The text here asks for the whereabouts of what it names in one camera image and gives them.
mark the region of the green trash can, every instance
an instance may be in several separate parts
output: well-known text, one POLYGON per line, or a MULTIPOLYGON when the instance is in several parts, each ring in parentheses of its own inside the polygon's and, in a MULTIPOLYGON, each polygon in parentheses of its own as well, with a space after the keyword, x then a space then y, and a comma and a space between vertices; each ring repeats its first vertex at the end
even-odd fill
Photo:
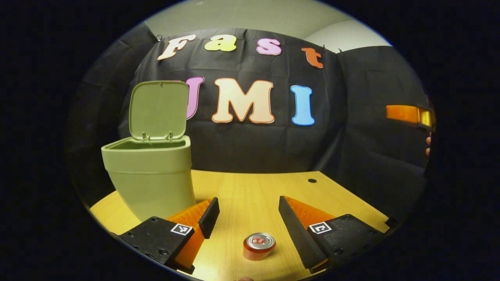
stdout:
POLYGON ((132 136, 101 148, 116 191, 141 222, 196 204, 191 141, 184 135, 188 96, 182 81, 139 83, 130 99, 132 136))

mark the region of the trash can lid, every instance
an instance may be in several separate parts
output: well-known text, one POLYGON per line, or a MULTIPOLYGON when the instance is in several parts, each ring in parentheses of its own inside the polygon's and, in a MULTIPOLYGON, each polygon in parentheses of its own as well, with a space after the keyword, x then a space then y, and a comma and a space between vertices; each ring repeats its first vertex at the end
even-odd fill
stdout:
POLYGON ((136 140, 178 139, 186 131, 189 87, 182 81, 146 81, 133 88, 128 113, 136 140))

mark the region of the wooden table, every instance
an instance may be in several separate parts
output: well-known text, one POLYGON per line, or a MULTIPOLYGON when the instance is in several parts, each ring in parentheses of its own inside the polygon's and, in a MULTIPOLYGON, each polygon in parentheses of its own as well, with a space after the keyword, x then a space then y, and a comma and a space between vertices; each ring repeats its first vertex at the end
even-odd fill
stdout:
MULTIPOLYGON (((386 232, 388 217, 319 171, 297 173, 226 173, 192 171, 196 202, 218 197, 220 214, 210 239, 194 260, 195 278, 233 281, 292 281, 311 276, 302 265, 278 211, 281 195, 302 201, 333 216, 352 214, 386 232), (264 260, 243 257, 243 240, 256 232, 270 233, 276 248, 264 260)), ((117 235, 141 223, 115 191, 90 208, 96 219, 117 235)))

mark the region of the blue letter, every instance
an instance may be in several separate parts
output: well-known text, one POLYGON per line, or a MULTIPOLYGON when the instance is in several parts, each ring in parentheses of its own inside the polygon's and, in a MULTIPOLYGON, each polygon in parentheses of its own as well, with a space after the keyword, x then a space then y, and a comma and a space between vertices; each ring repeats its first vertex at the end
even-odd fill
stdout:
POLYGON ((310 126, 314 124, 311 116, 311 102, 309 97, 313 93, 308 87, 293 85, 290 90, 295 94, 295 117, 291 121, 300 126, 310 126))

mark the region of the hand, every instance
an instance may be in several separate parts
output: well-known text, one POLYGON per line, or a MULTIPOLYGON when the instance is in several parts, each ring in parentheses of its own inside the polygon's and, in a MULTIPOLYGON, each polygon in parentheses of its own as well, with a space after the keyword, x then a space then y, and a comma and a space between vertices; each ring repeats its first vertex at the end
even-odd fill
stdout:
MULTIPOLYGON (((427 139, 425 139, 425 141, 427 142, 428 146, 431 145, 431 133, 429 133, 429 136, 427 137, 427 139)), ((430 148, 426 148, 425 149, 425 155, 429 156, 430 153, 431 153, 431 149, 430 148)))

